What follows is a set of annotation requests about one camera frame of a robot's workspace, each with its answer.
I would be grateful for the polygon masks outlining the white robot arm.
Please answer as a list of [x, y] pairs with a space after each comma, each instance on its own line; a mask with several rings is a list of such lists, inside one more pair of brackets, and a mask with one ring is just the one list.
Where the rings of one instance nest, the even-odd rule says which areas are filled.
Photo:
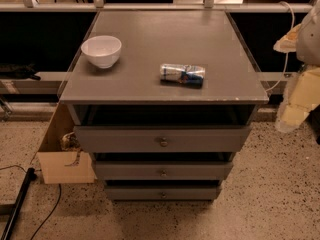
[[295, 52], [304, 64], [302, 72], [286, 84], [284, 100], [277, 112], [276, 129], [288, 133], [320, 105], [320, 2], [273, 49], [285, 54]]

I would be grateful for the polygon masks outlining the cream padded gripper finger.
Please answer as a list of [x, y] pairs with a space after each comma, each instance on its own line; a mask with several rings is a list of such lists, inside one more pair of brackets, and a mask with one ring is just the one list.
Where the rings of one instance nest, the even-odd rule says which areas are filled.
[[301, 25], [297, 24], [292, 29], [290, 29], [283, 37], [276, 41], [273, 49], [280, 53], [295, 52], [297, 48], [297, 40], [300, 28]]
[[308, 65], [302, 73], [288, 81], [277, 112], [276, 129], [282, 133], [298, 129], [319, 105], [320, 68]]

